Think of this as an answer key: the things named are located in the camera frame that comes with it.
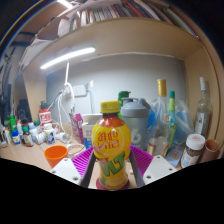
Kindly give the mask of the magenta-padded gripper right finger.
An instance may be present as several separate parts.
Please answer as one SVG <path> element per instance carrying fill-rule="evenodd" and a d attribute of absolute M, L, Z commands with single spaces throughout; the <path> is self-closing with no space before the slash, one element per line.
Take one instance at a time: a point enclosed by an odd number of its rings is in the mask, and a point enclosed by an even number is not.
<path fill-rule="evenodd" d="M 161 155 L 151 156 L 135 146 L 130 146 L 130 188 L 140 188 L 176 172 Z"/>

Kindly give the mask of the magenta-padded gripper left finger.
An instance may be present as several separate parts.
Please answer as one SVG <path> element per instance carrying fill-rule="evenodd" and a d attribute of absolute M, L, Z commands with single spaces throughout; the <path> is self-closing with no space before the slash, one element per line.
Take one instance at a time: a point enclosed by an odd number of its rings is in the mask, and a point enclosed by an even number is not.
<path fill-rule="evenodd" d="M 87 188 L 89 186 L 96 158 L 89 148 L 74 158 L 62 159 L 51 173 L 71 183 Z"/>

